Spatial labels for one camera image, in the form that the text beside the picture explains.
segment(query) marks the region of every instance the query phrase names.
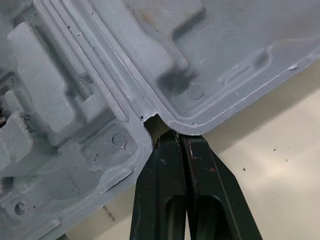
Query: circular indentation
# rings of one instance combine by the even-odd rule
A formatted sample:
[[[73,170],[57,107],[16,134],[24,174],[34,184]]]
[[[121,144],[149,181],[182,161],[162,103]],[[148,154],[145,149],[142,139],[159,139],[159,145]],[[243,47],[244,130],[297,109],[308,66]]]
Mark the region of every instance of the circular indentation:
[[[27,206],[24,202],[20,201],[18,202],[15,207],[14,207],[14,213],[17,215],[17,216],[22,216],[26,213],[27,211]]]
[[[204,88],[199,83],[193,83],[188,88],[188,96],[192,99],[200,99],[205,93]]]
[[[112,137],[113,145],[118,149],[124,149],[127,144],[127,137],[122,132],[117,132]]]

